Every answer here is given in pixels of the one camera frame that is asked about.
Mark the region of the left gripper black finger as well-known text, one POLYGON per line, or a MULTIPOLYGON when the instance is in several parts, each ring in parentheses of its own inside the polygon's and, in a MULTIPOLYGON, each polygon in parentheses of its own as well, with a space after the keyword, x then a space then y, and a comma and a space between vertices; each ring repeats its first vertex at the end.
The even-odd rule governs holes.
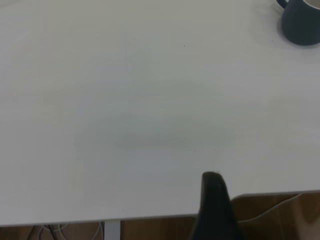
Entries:
POLYGON ((223 177, 204 172, 201 179, 200 207, 191 240, 242 240, 223 177))

